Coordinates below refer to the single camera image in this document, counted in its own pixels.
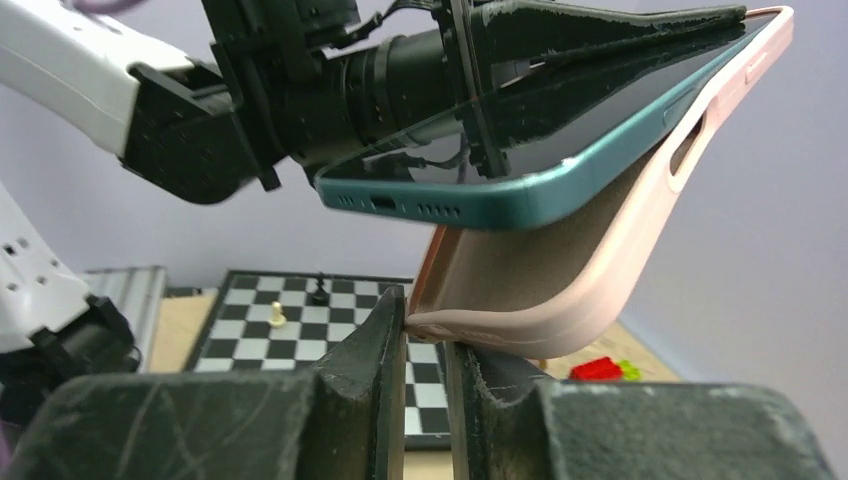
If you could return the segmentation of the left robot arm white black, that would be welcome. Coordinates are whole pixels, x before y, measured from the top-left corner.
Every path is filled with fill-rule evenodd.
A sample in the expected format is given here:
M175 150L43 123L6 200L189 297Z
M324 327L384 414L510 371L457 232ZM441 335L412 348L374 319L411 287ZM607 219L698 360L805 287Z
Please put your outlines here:
M119 23L118 3L5 1L1 80L139 177L201 205L252 180L279 186L291 157L314 178L346 154L494 87L492 67L599 61L737 30L738 5L628 13L554 1L424 1L437 28L347 55L352 1L207 1L214 61Z

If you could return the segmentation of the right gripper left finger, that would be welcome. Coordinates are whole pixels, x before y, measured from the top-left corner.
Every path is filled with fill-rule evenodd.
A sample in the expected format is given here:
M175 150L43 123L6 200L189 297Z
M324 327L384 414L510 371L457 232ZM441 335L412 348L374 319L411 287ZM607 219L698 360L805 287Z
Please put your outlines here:
M41 407L9 479L399 479L405 298L295 372L76 378Z

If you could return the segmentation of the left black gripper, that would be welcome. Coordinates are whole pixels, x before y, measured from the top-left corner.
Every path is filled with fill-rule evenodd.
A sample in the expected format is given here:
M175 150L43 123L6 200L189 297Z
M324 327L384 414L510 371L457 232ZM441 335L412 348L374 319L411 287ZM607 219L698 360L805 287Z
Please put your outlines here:
M573 50L631 45L738 25L743 5L632 13L554 1L439 1L437 23L449 78L463 118L469 160L485 178L511 172L482 98L530 72L530 60L509 50Z

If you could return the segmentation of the pink phone case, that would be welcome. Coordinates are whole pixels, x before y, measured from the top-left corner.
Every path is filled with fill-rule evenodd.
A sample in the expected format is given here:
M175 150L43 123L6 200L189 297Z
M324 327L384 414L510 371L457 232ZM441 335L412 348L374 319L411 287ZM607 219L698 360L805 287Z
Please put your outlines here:
M716 132L791 44L794 12L749 12L764 27L701 89L676 127L584 207L534 230L440 227L406 331L529 359L579 351L614 324Z

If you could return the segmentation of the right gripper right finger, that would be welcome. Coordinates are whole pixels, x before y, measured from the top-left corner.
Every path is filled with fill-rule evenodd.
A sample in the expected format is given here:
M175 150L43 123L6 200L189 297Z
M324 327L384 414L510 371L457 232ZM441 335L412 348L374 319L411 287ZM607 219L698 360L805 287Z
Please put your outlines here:
M445 348L458 479L830 479L799 411L745 384L574 382Z

